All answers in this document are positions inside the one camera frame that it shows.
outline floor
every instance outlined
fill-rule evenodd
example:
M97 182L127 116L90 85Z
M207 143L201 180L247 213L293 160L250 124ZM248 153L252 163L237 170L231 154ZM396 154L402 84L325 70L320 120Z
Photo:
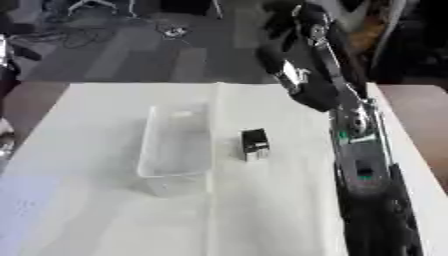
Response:
M73 34L66 44L20 40L44 55L38 64L22 61L23 78L57 82L262 83L267 76L255 62L253 52L264 40L260 27L265 15L256 2L226 2L223 20L215 18L213 9L206 17L153 13L140 20L113 16L103 8L83 9L69 25L97 33L103 37L100 42L67 49L67 44L82 45L82 35ZM158 30L172 25L187 27L190 32L181 39L168 40ZM295 59L300 66L309 63L303 54Z

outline robotic arm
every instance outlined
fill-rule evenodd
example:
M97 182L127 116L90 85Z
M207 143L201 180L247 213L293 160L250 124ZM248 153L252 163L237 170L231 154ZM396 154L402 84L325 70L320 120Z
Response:
M272 38L289 33L288 50L302 37L318 72L296 69L273 50L256 55L297 102L329 111L335 180L350 256L421 256L419 232L381 112L350 52L341 26L316 4L274 2L265 28Z

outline white tablecloth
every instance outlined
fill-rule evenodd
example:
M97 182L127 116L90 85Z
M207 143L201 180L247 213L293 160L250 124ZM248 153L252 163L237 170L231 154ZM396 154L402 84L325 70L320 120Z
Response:
M448 199L379 90L371 91L386 114L426 255L446 256ZM148 194L135 168L149 106L204 101L215 113L207 190ZM268 161L239 160L246 128L266 129ZM345 255L328 128L326 115L278 85L73 84L3 174L4 184L19 184L3 190L20 194L16 215L27 225L0 237L14 238L18 249L8 250L21 256ZM17 216L9 230L24 218Z

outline wire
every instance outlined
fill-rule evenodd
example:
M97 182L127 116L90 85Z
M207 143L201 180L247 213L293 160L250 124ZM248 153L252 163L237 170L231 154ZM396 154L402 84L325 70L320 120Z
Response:
M92 44L101 44L110 41L117 34L117 30L124 26L122 19L111 16L104 26L70 26L64 24L67 21L65 16L57 16L49 19L41 18L41 31L29 35L15 36L14 39L31 43L61 43L65 49L80 49ZM179 40L187 45L191 44L184 38L191 33L187 25L174 25L170 20L146 20L141 18L131 18L131 20L143 20L148 24L154 24L154 30L158 32L163 40ZM176 29L185 29L185 33L177 36L168 36L167 32Z
M64 24L67 19L60 16L45 17L42 13L39 18L38 32L28 35L14 36L14 39L31 43L61 43L66 49L79 49L94 43L105 43L111 40L120 24L109 19L104 26L70 26Z

